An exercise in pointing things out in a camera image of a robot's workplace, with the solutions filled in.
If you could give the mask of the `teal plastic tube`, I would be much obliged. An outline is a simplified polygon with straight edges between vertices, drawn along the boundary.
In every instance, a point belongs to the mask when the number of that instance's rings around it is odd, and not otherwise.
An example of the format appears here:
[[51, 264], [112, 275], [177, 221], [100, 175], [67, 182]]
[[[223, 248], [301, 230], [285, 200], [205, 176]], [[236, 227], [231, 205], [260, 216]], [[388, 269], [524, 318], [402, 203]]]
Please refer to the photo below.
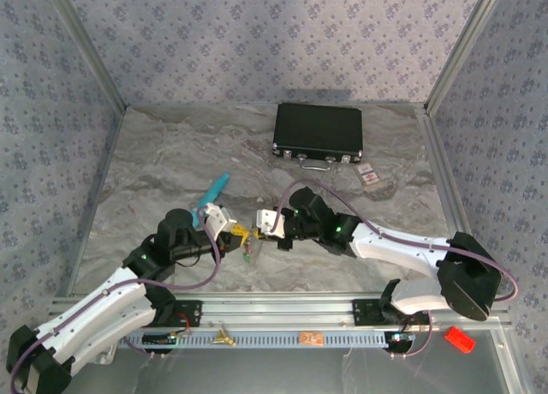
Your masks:
[[206, 190], [205, 194], [199, 200], [197, 206], [192, 210], [191, 214], [193, 217], [193, 227], [196, 229], [199, 226], [197, 210], [202, 206], [205, 206], [207, 203], [214, 202], [217, 197], [222, 193], [226, 184], [230, 178], [230, 173], [223, 173], [217, 180], [215, 180], [211, 186]]

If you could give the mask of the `small brass clip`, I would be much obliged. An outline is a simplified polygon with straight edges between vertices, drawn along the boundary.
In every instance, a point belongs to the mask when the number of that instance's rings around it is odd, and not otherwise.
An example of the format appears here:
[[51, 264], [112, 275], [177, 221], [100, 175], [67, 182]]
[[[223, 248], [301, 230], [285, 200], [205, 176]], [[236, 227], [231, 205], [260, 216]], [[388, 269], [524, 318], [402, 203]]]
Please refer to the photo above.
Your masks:
[[210, 341], [210, 345], [225, 345], [225, 346], [235, 347], [237, 343], [235, 339], [232, 338], [232, 336], [229, 334], [225, 325], [221, 323], [219, 326], [220, 328], [216, 336]]

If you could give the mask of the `left circuit board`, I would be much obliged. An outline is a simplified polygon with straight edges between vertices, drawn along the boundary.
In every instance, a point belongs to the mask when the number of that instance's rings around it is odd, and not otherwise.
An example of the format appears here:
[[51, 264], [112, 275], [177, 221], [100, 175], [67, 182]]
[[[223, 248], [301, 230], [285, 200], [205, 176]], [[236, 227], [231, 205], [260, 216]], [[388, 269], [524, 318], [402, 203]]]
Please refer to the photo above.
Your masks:
[[141, 338], [143, 345], [169, 346], [177, 343], [176, 333], [145, 333]]

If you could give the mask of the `circuit board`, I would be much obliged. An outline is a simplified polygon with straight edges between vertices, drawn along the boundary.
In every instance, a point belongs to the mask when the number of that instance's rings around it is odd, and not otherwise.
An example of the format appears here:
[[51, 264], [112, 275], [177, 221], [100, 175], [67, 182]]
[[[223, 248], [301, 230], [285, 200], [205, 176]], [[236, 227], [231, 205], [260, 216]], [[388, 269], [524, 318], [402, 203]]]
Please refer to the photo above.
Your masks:
[[141, 338], [143, 345], [169, 346], [177, 343], [176, 333], [145, 333]]
[[407, 355], [414, 343], [415, 335], [412, 332], [387, 331], [384, 334], [388, 346], [384, 349], [389, 354]]

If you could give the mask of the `orange patterned tag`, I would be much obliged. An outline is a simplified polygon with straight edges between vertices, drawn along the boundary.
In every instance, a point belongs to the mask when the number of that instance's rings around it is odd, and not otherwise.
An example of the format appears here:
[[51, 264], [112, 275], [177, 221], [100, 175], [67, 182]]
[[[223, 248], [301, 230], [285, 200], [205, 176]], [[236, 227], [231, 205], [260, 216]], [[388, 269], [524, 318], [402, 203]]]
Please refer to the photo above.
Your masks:
[[325, 336], [320, 331], [301, 331], [298, 337], [299, 345], [323, 347]]

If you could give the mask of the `right circuit board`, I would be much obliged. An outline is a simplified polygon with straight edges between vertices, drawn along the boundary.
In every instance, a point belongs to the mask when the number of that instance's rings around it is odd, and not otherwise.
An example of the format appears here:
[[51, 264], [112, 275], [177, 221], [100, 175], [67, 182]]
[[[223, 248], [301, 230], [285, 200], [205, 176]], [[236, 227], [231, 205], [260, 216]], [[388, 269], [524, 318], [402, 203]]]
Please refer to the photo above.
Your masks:
[[387, 331], [384, 334], [388, 346], [384, 349], [389, 354], [407, 355], [414, 343], [415, 335], [412, 332]]

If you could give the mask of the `red plastic block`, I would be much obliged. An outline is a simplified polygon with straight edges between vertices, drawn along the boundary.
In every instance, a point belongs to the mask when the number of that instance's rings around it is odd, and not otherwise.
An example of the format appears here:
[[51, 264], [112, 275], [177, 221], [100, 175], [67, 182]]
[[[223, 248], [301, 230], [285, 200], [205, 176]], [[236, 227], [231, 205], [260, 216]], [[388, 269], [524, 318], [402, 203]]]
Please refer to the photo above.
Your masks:
[[475, 341], [464, 331], [451, 326], [444, 334], [444, 338], [464, 354], [470, 354], [475, 347]]

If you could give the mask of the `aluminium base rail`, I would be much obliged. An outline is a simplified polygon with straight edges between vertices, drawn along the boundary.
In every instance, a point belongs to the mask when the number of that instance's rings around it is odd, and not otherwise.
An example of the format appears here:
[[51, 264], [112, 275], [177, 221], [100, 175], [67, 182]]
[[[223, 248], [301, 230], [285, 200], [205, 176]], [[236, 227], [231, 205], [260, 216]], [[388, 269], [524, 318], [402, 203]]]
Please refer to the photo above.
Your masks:
[[259, 293], [257, 295], [221, 293], [218, 295], [181, 295], [184, 301], [200, 301], [191, 309], [190, 320], [198, 320], [191, 328], [214, 329], [223, 323], [229, 331], [258, 330], [396, 330], [407, 324], [415, 331], [425, 331], [426, 321], [419, 315], [418, 321], [397, 322], [395, 325], [365, 323], [363, 310], [355, 303], [356, 295], [328, 295], [322, 293], [284, 294]]

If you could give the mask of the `aluminium side rail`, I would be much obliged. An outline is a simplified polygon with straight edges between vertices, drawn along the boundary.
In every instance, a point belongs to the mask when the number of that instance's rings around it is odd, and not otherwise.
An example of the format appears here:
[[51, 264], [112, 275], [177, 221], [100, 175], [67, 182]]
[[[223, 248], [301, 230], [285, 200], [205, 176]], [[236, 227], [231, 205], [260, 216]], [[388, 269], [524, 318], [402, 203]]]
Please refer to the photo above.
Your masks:
[[114, 115], [113, 120], [110, 122], [110, 127], [105, 137], [104, 146], [101, 148], [97, 166], [92, 174], [92, 184], [85, 194], [86, 202], [84, 204], [80, 221], [75, 229], [74, 240], [72, 241], [71, 249], [69, 250], [70, 253], [68, 254], [68, 257], [64, 259], [66, 267], [60, 277], [60, 289], [57, 292], [57, 296], [70, 296], [75, 286], [78, 271], [80, 269], [80, 263], [86, 250], [93, 220], [98, 209], [99, 198], [110, 168], [110, 162], [112, 160], [126, 110], [127, 106], [124, 105], [122, 110], [117, 112]]
[[[446, 224], [451, 233], [458, 230], [470, 232], [470, 224], [456, 188], [437, 125], [428, 116], [422, 103], [415, 104], [414, 111], [438, 188]], [[493, 345], [491, 354], [500, 366], [502, 374], [499, 379], [503, 383], [503, 387], [508, 390], [509, 394], [537, 394], [517, 341], [508, 305], [495, 303], [492, 307], [491, 317], [481, 325], [489, 331]]]

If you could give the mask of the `aluminium frame post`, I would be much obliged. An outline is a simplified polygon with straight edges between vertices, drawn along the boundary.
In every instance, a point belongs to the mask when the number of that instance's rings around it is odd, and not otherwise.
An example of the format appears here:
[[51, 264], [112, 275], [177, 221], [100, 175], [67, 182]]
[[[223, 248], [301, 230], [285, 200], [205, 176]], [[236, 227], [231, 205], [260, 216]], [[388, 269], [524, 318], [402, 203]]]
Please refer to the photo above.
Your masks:
[[443, 103], [458, 73], [467, 61], [499, 0], [478, 0], [462, 29], [440, 75], [425, 102], [428, 116], [434, 116]]
[[99, 55], [97, 47], [94, 45], [90, 34], [86, 30], [85, 25], [79, 17], [71, 0], [50, 1], [78, 47], [81, 55], [85, 59], [89, 69], [92, 71], [98, 84], [102, 88], [106, 98], [109, 100], [111, 106], [119, 114], [123, 115], [127, 108], [127, 104], [118, 90], [112, 76], [110, 75], [109, 70], [106, 68], [102, 57]]

